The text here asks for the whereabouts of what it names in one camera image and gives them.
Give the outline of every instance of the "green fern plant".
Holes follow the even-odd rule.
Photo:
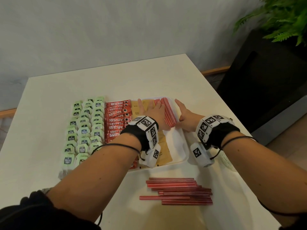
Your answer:
[[[262,16],[264,22],[261,28],[268,33],[264,38],[273,39],[272,42],[281,42],[297,36],[298,46],[306,45],[307,31],[307,0],[261,0],[263,6],[236,22],[234,32],[246,21],[255,16]]]

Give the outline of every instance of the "hand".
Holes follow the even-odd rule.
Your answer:
[[[199,121],[204,117],[203,115],[198,115],[190,110],[188,110],[185,105],[180,102],[179,100],[175,99],[175,102],[180,108],[181,116],[179,118],[179,121],[176,124],[176,127],[182,128],[187,131],[196,131],[196,127],[199,123]]]
[[[161,102],[158,102],[155,106],[153,107],[153,101],[151,101],[148,105],[148,110],[145,111],[142,100],[138,99],[138,106],[140,108],[140,115],[146,115],[148,117],[153,118],[154,120],[157,121],[159,124],[159,131],[161,130],[166,130],[169,131],[171,128],[166,124],[165,122],[165,106],[164,104],[161,104]]]

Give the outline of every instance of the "forearm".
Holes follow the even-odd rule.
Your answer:
[[[229,139],[243,135],[229,133]],[[253,193],[269,209],[282,213],[307,211],[307,172],[252,139],[236,139],[224,152]],[[283,225],[295,219],[275,216]]]
[[[128,133],[112,140],[141,149],[140,141]],[[79,165],[47,196],[55,207],[79,218],[95,221],[128,172],[137,152],[122,146],[105,146]]]

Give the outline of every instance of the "white table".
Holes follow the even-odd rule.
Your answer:
[[[193,112],[228,116],[249,134],[185,54],[31,77],[0,153],[0,208],[59,182],[70,105],[100,95],[109,101],[177,98]],[[103,212],[102,229],[278,228],[236,172],[218,161],[209,168],[195,164],[190,156],[180,164],[128,173]],[[214,204],[162,206],[159,201],[140,201],[140,195],[150,193],[145,185],[149,176],[193,177],[212,188]]]

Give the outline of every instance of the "wooden baseboard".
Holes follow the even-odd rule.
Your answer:
[[[217,69],[210,69],[210,70],[202,71],[201,73],[204,76],[217,74],[217,73],[225,73],[225,72],[228,71],[229,68],[230,68],[230,66],[225,66],[225,67],[221,67],[221,68],[217,68]]]
[[[10,109],[10,110],[4,110],[4,111],[0,111],[0,119],[9,117],[9,118],[13,118],[16,112],[16,108],[15,109]]]

